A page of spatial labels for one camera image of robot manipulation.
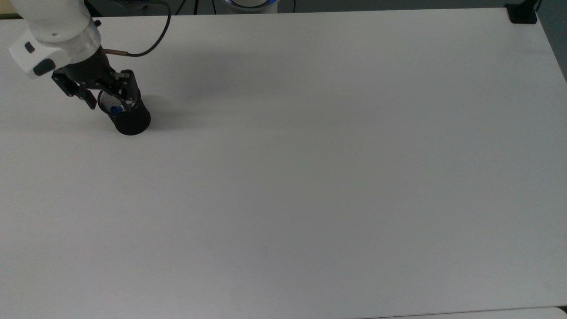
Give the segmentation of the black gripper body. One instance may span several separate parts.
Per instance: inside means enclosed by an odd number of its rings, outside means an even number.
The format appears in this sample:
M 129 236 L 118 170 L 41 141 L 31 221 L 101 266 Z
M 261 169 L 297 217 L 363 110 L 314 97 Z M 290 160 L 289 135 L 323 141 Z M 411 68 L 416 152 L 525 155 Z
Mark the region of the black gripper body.
M 109 64 L 108 57 L 99 47 L 95 53 L 78 63 L 71 63 L 61 69 L 69 79 L 88 89 L 113 89 L 116 72 Z

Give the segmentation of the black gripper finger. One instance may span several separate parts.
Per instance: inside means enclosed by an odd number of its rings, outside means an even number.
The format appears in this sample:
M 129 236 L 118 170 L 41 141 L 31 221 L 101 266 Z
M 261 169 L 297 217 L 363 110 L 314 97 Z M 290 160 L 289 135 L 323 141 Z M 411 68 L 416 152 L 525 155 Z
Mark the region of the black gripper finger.
M 51 79 L 61 89 L 61 91 L 69 97 L 77 97 L 81 101 L 87 103 L 89 109 L 94 110 L 97 107 L 97 99 L 94 97 L 90 89 L 77 84 L 62 70 L 55 70 L 51 74 Z
M 119 100 L 124 111 L 131 111 L 140 99 L 140 89 L 134 72 L 122 70 L 115 72 L 113 76 L 115 79 L 113 96 Z

